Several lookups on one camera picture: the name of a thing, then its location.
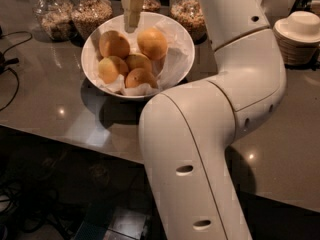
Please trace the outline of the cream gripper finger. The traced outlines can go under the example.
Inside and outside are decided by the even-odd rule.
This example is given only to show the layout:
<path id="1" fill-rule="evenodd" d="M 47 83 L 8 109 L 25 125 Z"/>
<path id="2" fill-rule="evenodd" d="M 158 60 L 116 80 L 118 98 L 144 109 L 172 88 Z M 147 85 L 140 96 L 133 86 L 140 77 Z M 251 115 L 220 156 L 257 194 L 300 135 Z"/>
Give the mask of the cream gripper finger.
<path id="1" fill-rule="evenodd" d="M 121 0 L 124 10 L 124 29 L 132 33 L 138 27 L 144 0 Z"/>

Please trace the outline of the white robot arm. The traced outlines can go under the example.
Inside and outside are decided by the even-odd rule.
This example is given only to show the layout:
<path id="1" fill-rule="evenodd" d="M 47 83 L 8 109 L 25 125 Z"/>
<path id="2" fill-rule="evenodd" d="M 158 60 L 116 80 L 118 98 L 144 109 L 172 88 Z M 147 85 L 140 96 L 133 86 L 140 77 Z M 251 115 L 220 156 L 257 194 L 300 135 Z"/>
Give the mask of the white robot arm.
<path id="1" fill-rule="evenodd" d="M 146 104 L 141 153 L 167 240 L 252 240 L 225 150 L 272 115 L 285 67 L 257 0 L 200 5 L 218 72 Z"/>

